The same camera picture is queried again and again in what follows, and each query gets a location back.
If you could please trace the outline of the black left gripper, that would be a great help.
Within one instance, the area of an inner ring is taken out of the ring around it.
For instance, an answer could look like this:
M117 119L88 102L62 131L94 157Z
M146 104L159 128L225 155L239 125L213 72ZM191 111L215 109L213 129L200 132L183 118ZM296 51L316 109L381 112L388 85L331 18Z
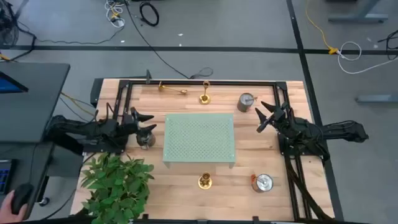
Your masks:
M152 134L152 130L157 126L152 124L147 127L140 127L139 122L145 122L154 118L153 115L140 114L135 107L131 108L131 114L123 114L122 124L118 128L118 137L137 134L140 138L146 138Z

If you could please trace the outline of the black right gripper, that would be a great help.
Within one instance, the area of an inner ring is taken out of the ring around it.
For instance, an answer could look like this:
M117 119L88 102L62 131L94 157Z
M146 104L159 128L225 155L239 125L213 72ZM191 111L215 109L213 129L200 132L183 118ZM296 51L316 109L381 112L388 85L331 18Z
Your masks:
M283 108L278 108L275 105L270 105L264 101L262 101L261 104L272 114L267 117L258 108L255 108L260 120L256 131L261 133L268 125L271 125L278 133L287 134L290 128L290 121Z

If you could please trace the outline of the black aluminium table frame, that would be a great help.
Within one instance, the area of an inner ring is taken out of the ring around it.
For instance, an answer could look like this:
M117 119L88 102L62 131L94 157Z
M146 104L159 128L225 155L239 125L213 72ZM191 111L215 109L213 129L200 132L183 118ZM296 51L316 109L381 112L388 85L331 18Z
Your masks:
M239 81L213 80L210 85L210 104L201 105L198 97L203 92L200 80L166 80L167 87L187 90L157 89L158 83L149 85L142 80L109 79L104 81L101 98L123 108L136 107L143 114L153 115L156 142L153 148L142 150L135 137L131 137L124 156L144 158L154 165L150 181L150 195L145 214L152 222L171 220L236 220L248 221L258 217L262 221L291 221L303 217L305 208L301 195L291 197L285 159L279 150L276 131L266 128L256 131L259 124L254 110L240 112L236 103L240 94L249 92L269 104L289 100L295 115L310 119L311 112L304 85L299 81ZM232 113L236 163L172 163L162 162L165 115L168 113ZM198 186L202 173L211 175L212 186L203 190ZM255 192L251 175L267 174L274 185L268 192Z

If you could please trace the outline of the black floor fan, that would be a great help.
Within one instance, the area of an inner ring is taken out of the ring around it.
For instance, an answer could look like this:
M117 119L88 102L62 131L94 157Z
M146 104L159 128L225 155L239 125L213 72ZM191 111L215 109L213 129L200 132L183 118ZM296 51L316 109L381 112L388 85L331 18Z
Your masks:
M17 19L6 0L0 0L0 47L10 49L19 38Z

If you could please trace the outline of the black keyboard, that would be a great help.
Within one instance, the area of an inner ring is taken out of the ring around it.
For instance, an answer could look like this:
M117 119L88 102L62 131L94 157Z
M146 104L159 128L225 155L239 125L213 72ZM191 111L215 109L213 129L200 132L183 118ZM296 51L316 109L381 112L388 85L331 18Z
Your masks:
M13 163L12 159L0 160L0 195L5 195L8 192Z

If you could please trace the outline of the person's hand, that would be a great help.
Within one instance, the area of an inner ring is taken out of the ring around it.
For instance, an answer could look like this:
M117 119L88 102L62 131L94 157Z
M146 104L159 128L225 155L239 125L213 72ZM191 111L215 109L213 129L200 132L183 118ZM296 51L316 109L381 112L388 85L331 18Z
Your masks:
M9 192L0 207L0 224L19 223L24 219L27 210L27 204L23 204L17 215L12 213L12 200L14 198L14 190Z

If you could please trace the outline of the dark grey desk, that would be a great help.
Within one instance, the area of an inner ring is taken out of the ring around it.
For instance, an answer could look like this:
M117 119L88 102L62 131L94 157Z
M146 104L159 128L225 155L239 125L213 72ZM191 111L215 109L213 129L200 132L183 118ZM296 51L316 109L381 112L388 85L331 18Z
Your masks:
M68 63L0 63L0 142L43 139L69 71ZM6 84L1 75L26 91L2 93Z

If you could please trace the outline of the black computer mouse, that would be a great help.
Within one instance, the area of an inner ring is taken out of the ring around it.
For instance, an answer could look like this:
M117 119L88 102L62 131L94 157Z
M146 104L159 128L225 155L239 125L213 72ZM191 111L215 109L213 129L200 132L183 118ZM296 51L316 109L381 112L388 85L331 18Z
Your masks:
M11 212L14 215L18 215L20 209L25 205L31 196L33 191L33 185L29 183L21 184L14 191L14 197L11 201Z

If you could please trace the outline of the grey metal candle jar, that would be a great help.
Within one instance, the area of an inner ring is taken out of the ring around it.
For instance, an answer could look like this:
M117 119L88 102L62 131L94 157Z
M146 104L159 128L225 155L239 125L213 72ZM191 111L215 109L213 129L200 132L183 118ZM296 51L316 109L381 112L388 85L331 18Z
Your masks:
M156 138L151 131L148 133L137 133L136 140L142 150L148 150L155 144Z
M243 93L238 99L237 109L240 112L245 113L249 111L250 107L254 104L256 100L257 97L253 96L251 93Z
M273 188L274 182L267 174L251 175L251 186L255 192L268 192Z

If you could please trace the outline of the short brass goblet candlestick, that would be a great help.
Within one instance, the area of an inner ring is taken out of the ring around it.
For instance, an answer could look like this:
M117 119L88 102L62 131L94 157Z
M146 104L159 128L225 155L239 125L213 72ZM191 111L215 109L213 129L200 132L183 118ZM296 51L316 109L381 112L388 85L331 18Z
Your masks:
M203 87L204 87L204 92L202 95L200 95L199 102L202 105L207 105L210 103L210 97L207 95L207 89L210 87L210 82L208 80L205 80L203 82Z

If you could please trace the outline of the grey desk foot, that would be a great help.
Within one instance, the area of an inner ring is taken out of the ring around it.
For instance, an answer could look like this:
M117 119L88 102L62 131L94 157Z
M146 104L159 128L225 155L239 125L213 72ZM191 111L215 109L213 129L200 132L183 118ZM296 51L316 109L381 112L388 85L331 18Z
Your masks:
M335 16L330 16L328 18L329 22L340 22L340 23L383 23L388 20L388 14L374 14L371 13L373 8L380 0L367 0L362 9L354 14L340 14Z
M398 103L398 92L397 93L358 95L355 98L355 101L357 103Z

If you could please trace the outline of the tall brass wide-base candlestick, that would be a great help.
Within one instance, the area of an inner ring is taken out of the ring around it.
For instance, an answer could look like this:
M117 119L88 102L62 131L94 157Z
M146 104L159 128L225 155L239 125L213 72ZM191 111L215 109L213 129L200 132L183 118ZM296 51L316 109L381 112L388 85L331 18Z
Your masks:
M212 186L211 175L208 172L204 172L201 176L199 176L198 186L203 190L207 190Z

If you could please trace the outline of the green perforated metal shelf riser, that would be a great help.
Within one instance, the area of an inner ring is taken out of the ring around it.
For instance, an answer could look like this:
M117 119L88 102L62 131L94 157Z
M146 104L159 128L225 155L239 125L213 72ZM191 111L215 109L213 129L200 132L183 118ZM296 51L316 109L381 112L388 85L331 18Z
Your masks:
M165 115L163 162L236 163L232 113Z

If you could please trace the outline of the black low desk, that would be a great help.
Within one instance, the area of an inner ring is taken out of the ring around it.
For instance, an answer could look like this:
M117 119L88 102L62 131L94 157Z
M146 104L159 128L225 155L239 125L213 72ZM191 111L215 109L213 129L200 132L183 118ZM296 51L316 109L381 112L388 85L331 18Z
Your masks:
M11 174L6 180L5 191L0 192L0 204L10 191L29 183L32 185L32 190L24 215L24 219L28 219L38 200L52 153L53 144L51 143L0 144L0 175L3 170L11 169Z

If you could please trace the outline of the green leafy potted plant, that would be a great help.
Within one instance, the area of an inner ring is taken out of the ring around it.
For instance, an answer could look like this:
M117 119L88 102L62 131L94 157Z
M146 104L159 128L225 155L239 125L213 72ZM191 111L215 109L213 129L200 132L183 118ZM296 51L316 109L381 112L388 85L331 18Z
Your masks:
M81 187L90 197L82 202L91 224L129 224L145 210L154 165L144 159L104 153L85 163Z

